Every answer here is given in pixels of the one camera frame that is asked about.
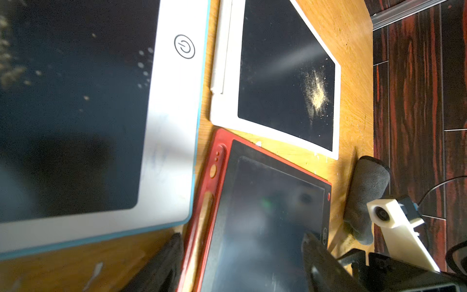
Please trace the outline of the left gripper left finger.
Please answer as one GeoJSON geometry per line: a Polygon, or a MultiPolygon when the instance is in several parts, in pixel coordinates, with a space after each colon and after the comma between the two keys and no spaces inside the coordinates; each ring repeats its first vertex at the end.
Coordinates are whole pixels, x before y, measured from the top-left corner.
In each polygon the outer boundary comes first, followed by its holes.
{"type": "Polygon", "coordinates": [[[176,233],[121,291],[175,292],[180,283],[183,258],[183,238],[176,233]]]}

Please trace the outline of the red drawing tablet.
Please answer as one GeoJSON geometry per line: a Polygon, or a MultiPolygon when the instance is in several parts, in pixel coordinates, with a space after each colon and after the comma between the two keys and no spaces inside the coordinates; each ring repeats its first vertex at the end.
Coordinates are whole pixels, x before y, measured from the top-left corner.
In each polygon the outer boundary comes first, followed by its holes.
{"type": "Polygon", "coordinates": [[[301,244],[328,243],[332,184],[225,129],[214,132],[178,290],[306,292],[301,244]]]}

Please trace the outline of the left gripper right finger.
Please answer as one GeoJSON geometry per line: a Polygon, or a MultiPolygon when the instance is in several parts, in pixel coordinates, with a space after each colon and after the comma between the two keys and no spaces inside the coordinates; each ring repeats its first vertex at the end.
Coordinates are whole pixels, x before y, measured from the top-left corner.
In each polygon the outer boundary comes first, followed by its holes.
{"type": "Polygon", "coordinates": [[[309,292],[367,292],[313,234],[304,234],[301,249],[309,292]]]}

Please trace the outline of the grey microfibre cloth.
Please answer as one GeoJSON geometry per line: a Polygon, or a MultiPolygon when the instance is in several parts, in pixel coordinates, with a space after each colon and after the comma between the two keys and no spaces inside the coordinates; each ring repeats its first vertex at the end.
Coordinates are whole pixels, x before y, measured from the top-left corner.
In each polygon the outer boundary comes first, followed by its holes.
{"type": "Polygon", "coordinates": [[[362,245],[373,243],[372,220],[367,203],[383,197],[390,181],[390,169],[381,160],[362,156],[351,178],[344,210],[344,222],[362,245]]]}

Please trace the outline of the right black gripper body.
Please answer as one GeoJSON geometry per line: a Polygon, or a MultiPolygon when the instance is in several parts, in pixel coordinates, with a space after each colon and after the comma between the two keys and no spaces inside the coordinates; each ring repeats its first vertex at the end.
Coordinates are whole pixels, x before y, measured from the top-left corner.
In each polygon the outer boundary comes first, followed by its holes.
{"type": "Polygon", "coordinates": [[[338,258],[350,265],[353,278],[369,292],[465,292],[467,278],[428,271],[389,256],[351,249],[338,258]]]}

